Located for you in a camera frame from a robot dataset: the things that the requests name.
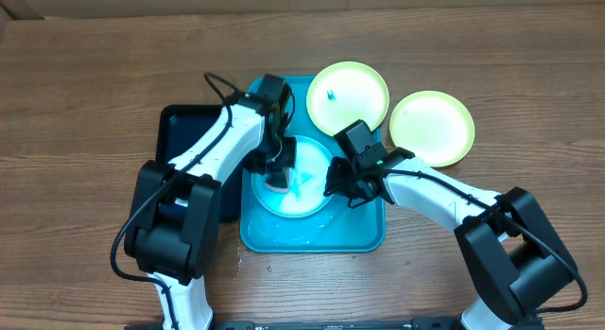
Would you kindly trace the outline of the green sponge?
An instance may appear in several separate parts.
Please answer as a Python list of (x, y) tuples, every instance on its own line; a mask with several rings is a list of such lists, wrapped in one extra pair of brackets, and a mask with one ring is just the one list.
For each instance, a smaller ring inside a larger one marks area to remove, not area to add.
[(289, 171), (271, 171), (265, 176), (265, 188), (279, 194), (289, 192)]

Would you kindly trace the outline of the light blue plate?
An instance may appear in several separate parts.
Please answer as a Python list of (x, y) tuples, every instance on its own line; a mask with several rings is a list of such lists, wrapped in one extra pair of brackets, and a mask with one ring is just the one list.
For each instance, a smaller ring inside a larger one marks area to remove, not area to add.
[(323, 195), (327, 170), (333, 158), (320, 142), (296, 135), (295, 167), (289, 169), (288, 191), (272, 191), (267, 175), (253, 173), (251, 186), (263, 207), (280, 217), (307, 217), (318, 212), (329, 200)]

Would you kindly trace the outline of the yellow plate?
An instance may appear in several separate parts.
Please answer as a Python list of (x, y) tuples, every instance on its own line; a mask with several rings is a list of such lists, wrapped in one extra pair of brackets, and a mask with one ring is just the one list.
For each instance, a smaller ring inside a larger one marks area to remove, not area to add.
[(457, 98), (439, 91), (420, 91), (395, 106), (389, 134), (396, 147), (412, 151), (430, 166), (445, 167), (469, 153), (475, 123)]
[(314, 77), (307, 91), (306, 109), (313, 124), (329, 136), (359, 119), (375, 130), (389, 110), (389, 89), (369, 65), (342, 61)]

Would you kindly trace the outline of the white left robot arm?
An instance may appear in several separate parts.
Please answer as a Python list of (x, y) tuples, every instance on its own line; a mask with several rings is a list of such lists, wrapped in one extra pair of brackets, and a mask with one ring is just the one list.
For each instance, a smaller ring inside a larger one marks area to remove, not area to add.
[(119, 277), (153, 284), (164, 319), (161, 329), (206, 329), (213, 312), (197, 297), (216, 250), (221, 188), (245, 167), (269, 188), (289, 189), (296, 140), (285, 136), (295, 105), (284, 78), (266, 74), (256, 91), (221, 95), (221, 113), (198, 141), (168, 164), (140, 169), (130, 216), (112, 244)]

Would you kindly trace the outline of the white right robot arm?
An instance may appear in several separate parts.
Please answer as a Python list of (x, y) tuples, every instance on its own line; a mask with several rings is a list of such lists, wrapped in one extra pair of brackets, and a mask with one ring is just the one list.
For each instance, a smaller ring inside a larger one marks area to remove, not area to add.
[(418, 212), (453, 233), (477, 300), (456, 329), (514, 329), (550, 312), (546, 302), (572, 282), (576, 262), (544, 210), (527, 190), (505, 194), (459, 182), (411, 151), (387, 151), (357, 120), (334, 136), (344, 155), (332, 160), (325, 195), (351, 208), (381, 199)]

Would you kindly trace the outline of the teal rectangular tray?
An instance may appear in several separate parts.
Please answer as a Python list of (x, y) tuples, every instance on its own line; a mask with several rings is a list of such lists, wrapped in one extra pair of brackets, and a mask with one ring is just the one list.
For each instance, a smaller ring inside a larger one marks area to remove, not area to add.
[[(288, 136), (302, 135), (323, 144), (334, 157), (343, 151), (335, 139), (320, 131), (306, 109), (306, 95), (311, 76), (285, 79), (293, 90), (290, 100), (296, 106), (294, 118), (286, 130)], [(386, 207), (374, 200), (351, 209), (348, 199), (329, 196), (318, 212), (307, 217), (280, 217), (263, 207), (251, 186), (251, 175), (242, 174), (240, 235), (255, 252), (371, 252), (386, 236)]]

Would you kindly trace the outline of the black rectangular tray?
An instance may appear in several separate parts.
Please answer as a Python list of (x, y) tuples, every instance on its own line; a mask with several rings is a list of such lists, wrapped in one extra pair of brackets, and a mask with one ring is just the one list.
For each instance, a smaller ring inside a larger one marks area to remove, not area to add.
[[(218, 105), (169, 105), (160, 115), (155, 161), (167, 164), (206, 133), (220, 116)], [(243, 166), (239, 165), (222, 184), (219, 221), (240, 219)]]

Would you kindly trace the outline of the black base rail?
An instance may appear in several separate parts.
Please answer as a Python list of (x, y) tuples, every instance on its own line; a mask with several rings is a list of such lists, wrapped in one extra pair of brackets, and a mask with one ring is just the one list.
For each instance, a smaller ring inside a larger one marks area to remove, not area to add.
[(410, 321), (275, 322), (212, 321), (211, 330), (455, 330), (462, 325), (455, 317), (418, 317)]

